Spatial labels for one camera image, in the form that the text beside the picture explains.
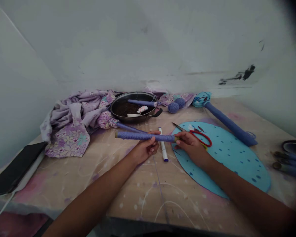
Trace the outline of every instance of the cooking pot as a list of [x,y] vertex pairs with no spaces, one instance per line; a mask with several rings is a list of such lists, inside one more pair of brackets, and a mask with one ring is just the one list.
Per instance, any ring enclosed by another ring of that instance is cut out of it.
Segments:
[[155,113],[155,107],[148,106],[148,110],[141,113],[138,117],[124,117],[117,115],[115,112],[117,108],[123,104],[125,101],[132,99],[132,100],[142,100],[142,101],[149,101],[149,102],[157,102],[157,98],[152,94],[145,93],[145,92],[131,92],[126,93],[118,96],[113,103],[110,105],[110,110],[114,117],[120,120],[122,123],[141,123],[144,122],[151,117],[157,117],[162,113],[162,109]]

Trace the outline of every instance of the patterned tablecloth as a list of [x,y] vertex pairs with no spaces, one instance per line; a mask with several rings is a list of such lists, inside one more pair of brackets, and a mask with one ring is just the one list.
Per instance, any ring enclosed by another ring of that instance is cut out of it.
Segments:
[[[270,153],[280,150],[282,141],[294,137],[232,98],[214,98],[212,104],[245,131],[256,135],[258,145],[251,149],[271,176],[269,195],[296,209],[296,179],[273,170],[274,158]],[[170,134],[174,129],[171,122],[180,124],[187,121],[216,124],[227,130],[209,111],[192,106],[176,114],[163,112],[159,117],[134,127],[150,131],[160,126],[163,134]],[[52,218],[57,217],[77,195],[120,161],[137,143],[116,139],[115,131],[113,128],[100,129],[92,134],[82,158],[45,157],[27,186],[15,195],[6,210],[20,214],[43,212]],[[163,162],[160,147],[154,159],[150,157],[127,180],[108,209],[107,216],[165,224],[165,205],[171,225],[234,235],[259,235],[232,202],[201,187],[182,169],[170,143],[166,143],[166,149],[169,162]],[[7,199],[8,196],[0,197],[0,208]]]

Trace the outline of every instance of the left hand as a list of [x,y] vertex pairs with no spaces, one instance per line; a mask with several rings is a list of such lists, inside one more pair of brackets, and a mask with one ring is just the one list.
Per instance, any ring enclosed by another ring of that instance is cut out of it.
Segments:
[[[160,134],[160,131],[150,131],[148,134]],[[159,148],[158,142],[155,141],[155,137],[152,137],[146,141],[140,141],[129,153],[128,157],[131,157],[139,165],[147,160],[151,155],[155,155]]]

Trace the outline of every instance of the white wall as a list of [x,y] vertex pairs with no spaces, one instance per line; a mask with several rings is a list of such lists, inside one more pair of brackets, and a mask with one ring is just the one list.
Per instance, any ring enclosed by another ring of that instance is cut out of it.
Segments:
[[[291,38],[277,1],[271,0],[0,4],[67,93],[89,87],[136,91],[149,85],[171,92],[243,94]],[[245,82],[219,85],[221,78],[251,64],[256,71]]]
[[296,137],[296,43],[238,100]]
[[0,167],[39,135],[57,82],[0,9]]

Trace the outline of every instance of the smartphone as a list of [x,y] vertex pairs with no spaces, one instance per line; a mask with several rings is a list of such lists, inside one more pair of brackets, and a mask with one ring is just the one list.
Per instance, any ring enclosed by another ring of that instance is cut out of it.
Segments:
[[27,145],[0,174],[0,195],[12,192],[47,146],[47,142]]

